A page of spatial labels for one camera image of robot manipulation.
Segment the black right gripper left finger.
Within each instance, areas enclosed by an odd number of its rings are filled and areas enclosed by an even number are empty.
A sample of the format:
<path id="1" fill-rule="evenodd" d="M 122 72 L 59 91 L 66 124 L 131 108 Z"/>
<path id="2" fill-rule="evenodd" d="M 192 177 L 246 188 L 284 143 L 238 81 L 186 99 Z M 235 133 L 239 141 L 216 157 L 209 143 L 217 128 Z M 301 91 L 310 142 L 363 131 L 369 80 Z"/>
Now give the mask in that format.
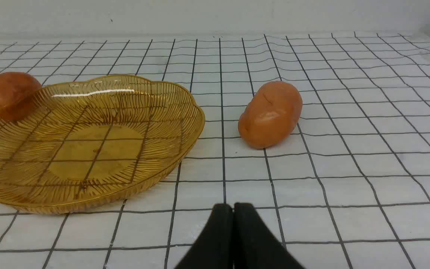
<path id="1" fill-rule="evenodd" d="M 232 207 L 215 204 L 203 230 L 176 269 L 232 269 L 233 224 Z"/>

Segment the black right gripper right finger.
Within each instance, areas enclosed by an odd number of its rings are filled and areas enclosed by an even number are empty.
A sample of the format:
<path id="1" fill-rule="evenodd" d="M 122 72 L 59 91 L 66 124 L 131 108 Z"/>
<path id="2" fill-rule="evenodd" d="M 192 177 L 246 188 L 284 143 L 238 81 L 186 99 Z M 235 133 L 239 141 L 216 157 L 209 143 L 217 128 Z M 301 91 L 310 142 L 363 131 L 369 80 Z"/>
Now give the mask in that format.
<path id="1" fill-rule="evenodd" d="M 235 269 L 303 269 L 277 240 L 251 203 L 234 204 Z"/>

